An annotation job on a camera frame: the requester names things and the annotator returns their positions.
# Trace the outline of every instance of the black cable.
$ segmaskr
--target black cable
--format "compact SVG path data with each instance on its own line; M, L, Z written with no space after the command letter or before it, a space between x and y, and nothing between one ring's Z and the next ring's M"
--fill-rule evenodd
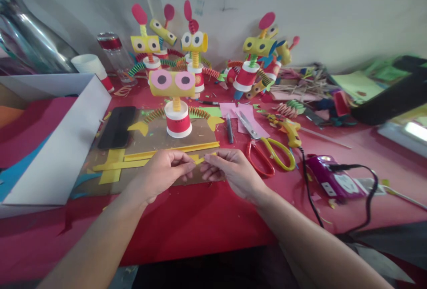
M299 151L301 151L302 154L302 170L304 172L304 179L306 181L306 187L307 187L307 194L308 194L308 200L310 200L310 205L314 211L314 214L316 215L317 221L319 222L319 225L322 228L325 228L323 226L323 222L322 219L319 216L319 213L317 212L317 209L314 205L313 199L311 199L311 194L310 194L310 186L308 184L308 175L307 175L307 164L306 164L306 156L304 155L304 150L302 149L302 147L298 147Z
M349 234L349 233L352 233L352 232L359 230L363 227L366 227L371 222L371 202L372 202L372 198L375 195L375 192L378 189L378 184L379 184L378 176L376 175L376 173L371 168L364 166L364 165L330 165L329 168L334 172L343 171L343 170L350 170L350 169L354 169L354 168L365 168L365 169L368 169L372 173L372 175L374 176L374 184L372 185L372 189L369 192L368 197L366 199L366 220L361 225L348 230L347 232L345 232L345 234Z

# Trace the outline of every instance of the hand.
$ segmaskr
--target hand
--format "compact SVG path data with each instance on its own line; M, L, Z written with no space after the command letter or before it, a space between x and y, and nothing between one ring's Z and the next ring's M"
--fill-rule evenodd
M261 196L269 190L261 177L238 149L219 149L217 156L205 155L201 165L203 179L218 181L227 178L231 189L241 198L258 205Z
M182 177L183 181L191 179L195 167L193 159L184 152L160 150L132 180L128 188L131 194L141 195L141 200L150 204L178 178Z

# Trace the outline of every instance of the cardboard box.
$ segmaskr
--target cardboard box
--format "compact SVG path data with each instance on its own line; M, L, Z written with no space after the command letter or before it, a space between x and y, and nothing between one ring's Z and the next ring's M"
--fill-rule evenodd
M67 203L100 119L111 101L110 94L94 74L0 76L0 96L8 107L22 107L23 100L32 102L71 94L79 97L0 202L0 218L49 210Z

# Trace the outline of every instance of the white cup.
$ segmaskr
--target white cup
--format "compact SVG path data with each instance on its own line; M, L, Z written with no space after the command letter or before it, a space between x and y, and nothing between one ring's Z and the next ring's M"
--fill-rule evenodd
M71 59L71 63L80 73L95 73L99 80L104 80L107 77L107 72L96 55L86 54L76 56Z

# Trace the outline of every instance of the forearm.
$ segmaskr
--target forearm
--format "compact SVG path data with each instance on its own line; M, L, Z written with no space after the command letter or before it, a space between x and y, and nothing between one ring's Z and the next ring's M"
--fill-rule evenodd
M270 189L257 210L292 258L327 288L391 288L362 258Z
M107 288L146 206L125 190L39 288Z

